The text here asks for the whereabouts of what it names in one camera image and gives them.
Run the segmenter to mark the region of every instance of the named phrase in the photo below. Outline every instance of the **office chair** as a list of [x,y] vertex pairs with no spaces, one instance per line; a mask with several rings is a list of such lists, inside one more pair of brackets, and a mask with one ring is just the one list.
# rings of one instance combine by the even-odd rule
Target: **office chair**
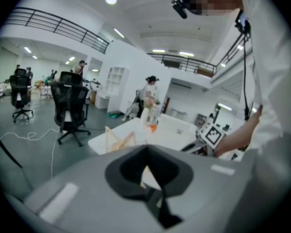
[[82,84],[83,77],[73,72],[61,72],[59,82],[65,84]]
[[88,130],[78,129],[85,122],[83,106],[88,89],[82,85],[54,83],[51,91],[55,102],[55,123],[60,126],[61,132],[67,131],[57,140],[58,144],[62,144],[62,139],[72,134],[81,147],[82,143],[77,138],[76,132],[91,134]]
[[26,112],[31,112],[33,115],[33,110],[24,110],[24,106],[30,101],[30,98],[27,94],[27,85],[28,85],[27,76],[10,76],[11,84],[11,104],[16,108],[16,111],[12,114],[14,118],[14,123],[19,115],[25,115],[29,120],[29,116]]

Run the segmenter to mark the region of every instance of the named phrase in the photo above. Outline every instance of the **person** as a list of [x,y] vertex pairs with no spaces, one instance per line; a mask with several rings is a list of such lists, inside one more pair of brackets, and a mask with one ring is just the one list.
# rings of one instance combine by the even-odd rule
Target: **person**
[[81,60],[79,62],[79,65],[76,67],[75,73],[82,76],[83,75],[83,68],[85,67],[85,65],[87,65],[87,63],[85,63],[85,61]]
[[259,149],[291,133],[291,32],[270,0],[183,0],[195,14],[244,11],[251,25],[257,112],[233,134],[223,138],[215,155],[241,148]]
[[140,92],[140,96],[137,99],[137,103],[139,105],[139,112],[137,114],[137,117],[140,118],[142,111],[144,109],[144,101],[143,99],[146,98],[147,96],[153,97],[155,100],[158,98],[158,92],[157,92],[157,87],[155,85],[157,79],[155,76],[151,76],[145,79],[147,81],[147,84],[143,88],[143,90]]
[[31,67],[27,68],[27,76],[29,77],[29,84],[31,86],[31,80],[33,78],[33,72],[31,72]]

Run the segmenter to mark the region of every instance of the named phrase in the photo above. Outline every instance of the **concrete floor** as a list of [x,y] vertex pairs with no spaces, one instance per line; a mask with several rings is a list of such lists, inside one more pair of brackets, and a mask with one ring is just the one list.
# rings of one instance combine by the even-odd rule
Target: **concrete floor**
[[[59,130],[54,122],[55,105],[53,100],[39,100],[32,97],[30,103],[34,115],[29,121],[19,116],[16,123],[13,122],[12,113],[15,108],[10,103],[10,97],[0,99],[0,137],[7,132],[14,132],[18,136],[27,137],[29,132],[35,132],[37,139],[49,129]],[[83,147],[79,147],[72,135],[62,140],[62,145],[56,143],[53,162],[53,176],[72,166],[79,160],[95,156],[88,147],[88,140],[104,133],[104,126],[111,129],[120,125],[122,117],[110,118],[106,110],[99,110],[90,105],[86,127],[91,136],[86,133],[77,133]],[[0,183],[2,188],[19,199],[24,199],[32,189],[37,188],[51,178],[52,148],[57,136],[56,132],[49,132],[38,141],[19,139],[15,135],[6,135],[2,142],[23,166],[23,170],[15,165],[0,147]]]

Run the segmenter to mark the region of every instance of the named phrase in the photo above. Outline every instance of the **black cable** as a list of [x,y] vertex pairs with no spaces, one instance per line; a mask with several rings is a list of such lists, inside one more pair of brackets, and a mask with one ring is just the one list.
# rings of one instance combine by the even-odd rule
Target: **black cable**
[[243,65],[244,65],[243,93],[244,93],[244,102],[245,102],[244,119],[245,121],[247,121],[249,119],[249,107],[248,107],[247,96],[246,96],[246,34],[244,34],[244,38],[243,38]]

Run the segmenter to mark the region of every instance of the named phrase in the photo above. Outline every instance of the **metal railing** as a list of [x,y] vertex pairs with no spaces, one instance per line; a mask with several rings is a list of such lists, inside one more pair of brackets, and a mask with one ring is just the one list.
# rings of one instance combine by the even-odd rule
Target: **metal railing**
[[72,21],[36,9],[15,7],[4,24],[23,25],[61,34],[84,43],[102,53],[106,52],[109,45],[107,41],[98,35]]
[[154,59],[160,61],[167,67],[177,68],[179,70],[193,72],[195,74],[202,74],[208,77],[212,77],[215,75],[221,68],[224,68],[239,52],[242,51],[243,48],[243,40],[244,35],[240,34],[224,57],[217,65],[213,65],[204,61],[185,58],[177,55],[169,55],[169,54],[157,54],[157,53],[148,53],[148,55],[152,56]]
[[149,53],[148,55],[167,67],[177,68],[182,71],[203,74],[209,77],[212,77],[216,72],[215,65],[204,61],[169,54]]
[[[217,64],[217,72],[220,71],[221,68],[224,68],[234,57],[235,55],[243,50],[243,40],[244,35],[240,34],[221,61]],[[246,38],[245,42],[247,43],[250,39],[250,36]]]

